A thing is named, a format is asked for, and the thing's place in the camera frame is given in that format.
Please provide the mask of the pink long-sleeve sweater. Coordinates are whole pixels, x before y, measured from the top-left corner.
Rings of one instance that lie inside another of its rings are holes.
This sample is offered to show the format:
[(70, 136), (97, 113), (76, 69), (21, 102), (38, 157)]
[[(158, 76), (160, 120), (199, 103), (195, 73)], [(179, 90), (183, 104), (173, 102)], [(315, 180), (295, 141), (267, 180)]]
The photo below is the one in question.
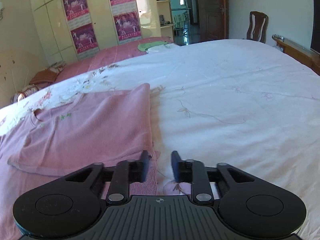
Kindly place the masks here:
[(151, 156), (146, 185), (133, 194), (157, 193), (150, 124), (150, 85), (132, 90), (80, 93), (60, 107), (36, 110), (1, 136), (1, 239), (18, 239), (12, 215), (23, 193), (92, 163), (114, 166)]

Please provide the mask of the white floral quilt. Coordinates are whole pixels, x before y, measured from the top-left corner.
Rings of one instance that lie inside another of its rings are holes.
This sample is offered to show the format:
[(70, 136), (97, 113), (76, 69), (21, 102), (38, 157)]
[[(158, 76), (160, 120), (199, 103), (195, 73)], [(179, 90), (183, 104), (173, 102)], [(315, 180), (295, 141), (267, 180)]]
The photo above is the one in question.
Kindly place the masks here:
[(1, 109), (1, 136), (32, 112), (80, 93), (150, 85), (155, 195), (189, 194), (171, 153), (228, 163), (300, 197), (302, 239), (319, 239), (319, 76), (281, 51), (219, 40), (129, 58), (55, 83)]

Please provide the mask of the pink striped bedsheet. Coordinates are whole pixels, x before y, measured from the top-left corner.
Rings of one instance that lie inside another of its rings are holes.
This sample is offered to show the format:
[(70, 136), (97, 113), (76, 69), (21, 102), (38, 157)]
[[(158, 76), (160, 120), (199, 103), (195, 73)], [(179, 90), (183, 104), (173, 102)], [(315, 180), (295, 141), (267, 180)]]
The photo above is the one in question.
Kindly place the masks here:
[(140, 44), (158, 41), (173, 43), (173, 41), (168, 37), (150, 37), (100, 50), (93, 57), (66, 65), (64, 70), (57, 76), (54, 83), (67, 80), (85, 72), (108, 66), (129, 58), (146, 55), (147, 52), (140, 51), (138, 46)]

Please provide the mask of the orange patterned pillow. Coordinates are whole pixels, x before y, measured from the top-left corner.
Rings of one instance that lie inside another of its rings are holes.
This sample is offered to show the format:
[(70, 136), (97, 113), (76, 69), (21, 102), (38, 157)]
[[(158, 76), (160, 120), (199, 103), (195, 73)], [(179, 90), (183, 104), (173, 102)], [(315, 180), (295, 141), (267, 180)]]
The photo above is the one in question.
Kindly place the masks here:
[(48, 68), (38, 72), (29, 82), (30, 85), (38, 85), (40, 83), (53, 83), (63, 68)]

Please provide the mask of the green folded cloth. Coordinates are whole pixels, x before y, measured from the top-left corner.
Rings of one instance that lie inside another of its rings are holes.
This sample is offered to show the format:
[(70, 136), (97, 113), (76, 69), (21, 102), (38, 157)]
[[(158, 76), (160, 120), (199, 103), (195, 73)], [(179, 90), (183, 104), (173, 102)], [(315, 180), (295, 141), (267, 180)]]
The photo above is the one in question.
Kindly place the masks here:
[(139, 44), (137, 48), (141, 52), (147, 52), (150, 48), (168, 45), (168, 44), (169, 43), (167, 41), (153, 41), (153, 42)]

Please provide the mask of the white folded cloth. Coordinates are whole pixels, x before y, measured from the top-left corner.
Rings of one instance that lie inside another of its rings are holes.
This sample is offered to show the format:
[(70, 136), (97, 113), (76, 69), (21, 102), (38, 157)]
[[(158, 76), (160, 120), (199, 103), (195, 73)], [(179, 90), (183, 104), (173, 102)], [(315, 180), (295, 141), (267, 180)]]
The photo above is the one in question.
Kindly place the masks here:
[(167, 51), (169, 49), (174, 49), (174, 48), (177, 48), (177, 47), (179, 47), (179, 46), (174, 44), (174, 43), (162, 44), (162, 45), (151, 47), (151, 48), (147, 49), (146, 52), (148, 54), (153, 54), (153, 53), (164, 52), (164, 51)]

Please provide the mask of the floral red-white pillow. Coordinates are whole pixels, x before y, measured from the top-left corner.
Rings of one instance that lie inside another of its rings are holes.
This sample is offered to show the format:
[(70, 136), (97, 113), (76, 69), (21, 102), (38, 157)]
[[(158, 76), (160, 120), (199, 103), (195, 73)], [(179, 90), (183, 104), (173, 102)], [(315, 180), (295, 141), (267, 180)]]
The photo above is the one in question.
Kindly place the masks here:
[(19, 102), (25, 98), (27, 98), (28, 96), (38, 92), (40, 90), (39, 87), (37, 87), (37, 85), (28, 85), (26, 87), (24, 87), (23, 89), (21, 89), (20, 91), (17, 91), (13, 97), (11, 98), (11, 102), (12, 103), (16, 103)]

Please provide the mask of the lower left pink poster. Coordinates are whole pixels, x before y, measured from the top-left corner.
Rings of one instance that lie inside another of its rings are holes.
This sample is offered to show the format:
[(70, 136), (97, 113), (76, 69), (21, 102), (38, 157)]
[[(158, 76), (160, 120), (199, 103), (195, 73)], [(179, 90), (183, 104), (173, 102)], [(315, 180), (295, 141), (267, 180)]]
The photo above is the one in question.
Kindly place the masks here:
[(77, 54), (98, 48), (97, 39), (91, 23), (73, 29), (71, 35)]

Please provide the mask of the lower right pink poster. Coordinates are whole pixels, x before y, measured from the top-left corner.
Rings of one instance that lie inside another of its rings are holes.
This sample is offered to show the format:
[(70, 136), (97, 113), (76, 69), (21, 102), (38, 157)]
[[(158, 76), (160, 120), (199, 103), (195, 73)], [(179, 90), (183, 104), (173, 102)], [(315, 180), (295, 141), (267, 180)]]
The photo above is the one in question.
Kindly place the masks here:
[(142, 38), (140, 22), (136, 11), (122, 13), (113, 18), (120, 44)]

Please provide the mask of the cream round headboard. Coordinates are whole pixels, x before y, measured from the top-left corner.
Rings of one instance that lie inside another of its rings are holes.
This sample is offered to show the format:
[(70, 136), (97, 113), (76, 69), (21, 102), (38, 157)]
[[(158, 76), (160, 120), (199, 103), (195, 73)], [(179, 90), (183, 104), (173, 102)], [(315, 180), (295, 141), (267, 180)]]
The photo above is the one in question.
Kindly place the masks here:
[(7, 50), (0, 56), (1, 108), (11, 104), (14, 94), (29, 84), (35, 74), (48, 66), (46, 60), (23, 50)]

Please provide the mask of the cream glossy wardrobe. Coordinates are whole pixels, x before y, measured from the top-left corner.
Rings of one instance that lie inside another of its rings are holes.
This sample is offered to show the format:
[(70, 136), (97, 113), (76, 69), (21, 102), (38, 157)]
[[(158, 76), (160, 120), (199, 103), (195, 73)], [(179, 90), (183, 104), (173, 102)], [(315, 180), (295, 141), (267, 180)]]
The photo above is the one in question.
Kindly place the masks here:
[[(73, 63), (95, 55), (99, 50), (119, 45), (110, 0), (87, 0), (91, 24), (98, 48), (77, 54), (67, 24), (63, 0), (30, 0), (36, 30), (49, 65), (59, 61)], [(168, 37), (173, 40), (172, 26), (161, 27), (158, 2), (136, 0), (142, 38)]]

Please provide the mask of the wooden tv cabinet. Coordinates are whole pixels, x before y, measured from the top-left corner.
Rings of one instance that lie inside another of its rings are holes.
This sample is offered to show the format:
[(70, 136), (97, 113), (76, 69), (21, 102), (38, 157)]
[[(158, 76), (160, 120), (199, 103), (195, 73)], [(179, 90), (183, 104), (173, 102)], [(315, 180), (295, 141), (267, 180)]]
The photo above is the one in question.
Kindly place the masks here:
[(283, 50), (283, 53), (311, 68), (319, 75), (319, 54), (317, 52), (304, 48), (287, 38), (280, 38), (278, 35), (272, 35), (272, 39), (276, 41), (277, 46)]

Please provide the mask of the brown wooden door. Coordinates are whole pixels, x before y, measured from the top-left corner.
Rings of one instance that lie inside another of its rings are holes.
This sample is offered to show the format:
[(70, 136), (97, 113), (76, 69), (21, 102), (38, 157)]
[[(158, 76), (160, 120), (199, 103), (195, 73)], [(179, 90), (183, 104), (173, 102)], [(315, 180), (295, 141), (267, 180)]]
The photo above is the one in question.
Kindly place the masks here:
[(200, 40), (228, 38), (228, 0), (198, 0)]

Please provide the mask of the black flat television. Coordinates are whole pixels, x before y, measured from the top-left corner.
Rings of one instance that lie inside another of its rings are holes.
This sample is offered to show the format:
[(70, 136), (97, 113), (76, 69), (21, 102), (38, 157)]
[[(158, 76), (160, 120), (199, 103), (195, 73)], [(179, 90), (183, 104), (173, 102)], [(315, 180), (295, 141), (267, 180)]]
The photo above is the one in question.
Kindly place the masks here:
[(310, 48), (320, 53), (320, 0), (313, 0), (313, 31)]

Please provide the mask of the wall sconce lamp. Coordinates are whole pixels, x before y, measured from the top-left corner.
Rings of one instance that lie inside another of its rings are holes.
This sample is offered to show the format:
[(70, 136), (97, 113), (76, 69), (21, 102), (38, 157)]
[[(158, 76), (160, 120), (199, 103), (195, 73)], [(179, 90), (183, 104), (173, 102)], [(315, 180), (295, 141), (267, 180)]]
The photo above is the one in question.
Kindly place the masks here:
[(4, 6), (3, 6), (3, 3), (0, 1), (0, 21), (3, 19), (3, 11), (4, 11)]

